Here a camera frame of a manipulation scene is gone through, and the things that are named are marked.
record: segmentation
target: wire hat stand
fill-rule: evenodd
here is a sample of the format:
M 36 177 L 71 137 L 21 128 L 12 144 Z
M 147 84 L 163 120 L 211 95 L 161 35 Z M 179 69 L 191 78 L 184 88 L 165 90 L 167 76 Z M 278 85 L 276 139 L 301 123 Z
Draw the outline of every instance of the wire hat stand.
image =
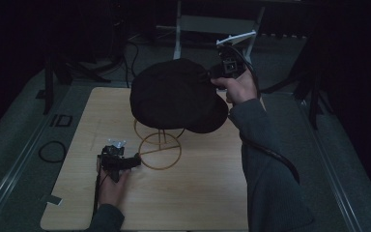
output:
M 179 141 L 179 137 L 183 135 L 185 129 L 175 131 L 178 135 L 173 135 L 166 130 L 153 130 L 154 132 L 152 132 L 151 128 L 142 125 L 137 119 L 134 119 L 134 131 L 142 140 L 138 147 L 141 162 L 154 170 L 168 169 L 174 166 L 182 156 L 182 144 Z

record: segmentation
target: dark background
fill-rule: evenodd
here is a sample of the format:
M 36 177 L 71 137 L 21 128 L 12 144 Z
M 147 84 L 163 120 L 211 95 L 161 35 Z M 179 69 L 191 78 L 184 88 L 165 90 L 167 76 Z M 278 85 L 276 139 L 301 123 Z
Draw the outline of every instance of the dark background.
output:
M 0 118 L 25 83 L 43 69 L 53 28 L 67 35 L 65 40 L 69 43 L 60 42 L 63 47 L 79 44 L 71 50 L 89 56 L 95 52 L 74 3 L 0 2 Z M 322 89 L 328 93 L 334 113 L 371 179 L 371 1 L 304 3 L 268 4 L 260 33 L 276 34 L 281 40 L 284 34 L 308 37 L 296 69 L 322 74 Z M 204 7 L 198 1 L 190 1 L 189 6 L 192 4 L 200 4 L 199 9 Z M 154 24 L 175 24 L 175 1 L 133 1 L 122 6 L 126 9 L 121 9 L 120 14 L 125 15 L 128 26 L 151 37 Z M 204 11 L 210 9 L 212 15 L 250 16 L 244 8 L 230 11 L 219 4 L 204 7 Z M 68 27 L 67 22 L 75 22 L 76 26 Z

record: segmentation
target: person's left hand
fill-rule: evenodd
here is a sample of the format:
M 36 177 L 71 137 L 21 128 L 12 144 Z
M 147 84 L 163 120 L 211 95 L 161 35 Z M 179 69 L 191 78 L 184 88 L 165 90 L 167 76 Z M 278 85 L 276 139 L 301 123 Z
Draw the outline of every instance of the person's left hand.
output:
M 124 170 L 120 175 L 118 183 L 115 183 L 110 176 L 101 168 L 100 182 L 102 182 L 99 189 L 99 204 L 110 204 L 118 208 L 122 202 L 126 192 L 126 181 L 128 179 L 130 169 Z

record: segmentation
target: hat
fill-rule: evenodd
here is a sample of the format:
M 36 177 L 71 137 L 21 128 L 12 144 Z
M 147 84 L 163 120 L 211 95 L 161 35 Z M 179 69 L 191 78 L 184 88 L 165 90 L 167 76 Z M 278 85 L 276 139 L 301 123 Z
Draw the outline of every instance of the hat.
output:
M 220 128 L 228 115 L 208 72 L 184 58 L 141 72 L 131 83 L 130 106 L 138 122 L 161 130 L 208 133 Z

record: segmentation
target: hat stand base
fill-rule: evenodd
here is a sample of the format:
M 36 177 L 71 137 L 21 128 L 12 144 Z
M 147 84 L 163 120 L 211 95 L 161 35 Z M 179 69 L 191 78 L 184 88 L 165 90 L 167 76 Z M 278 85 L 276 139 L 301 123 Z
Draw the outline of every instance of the hat stand base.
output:
M 179 160 L 182 155 L 182 145 L 179 141 L 179 137 L 184 133 L 184 129 L 177 135 L 173 135 L 171 133 L 166 132 L 165 130 L 157 130 L 157 132 L 150 133 L 147 136 L 140 135 L 138 129 L 137 129 L 137 120 L 134 120 L 134 131 L 136 132 L 137 136 L 139 136 L 142 141 L 138 147 L 138 154 L 140 155 L 141 162 L 154 170 L 165 170 L 172 166 L 174 166 Z M 145 144 L 152 144 L 156 145 L 155 149 L 143 151 L 143 148 L 145 147 Z M 177 157 L 173 162 L 170 162 L 169 164 L 165 164 L 162 166 L 156 166 L 156 165 L 150 165 L 145 161 L 145 157 L 154 154 L 154 156 L 158 156 L 159 152 L 164 152 L 167 150 L 174 150 L 178 149 Z

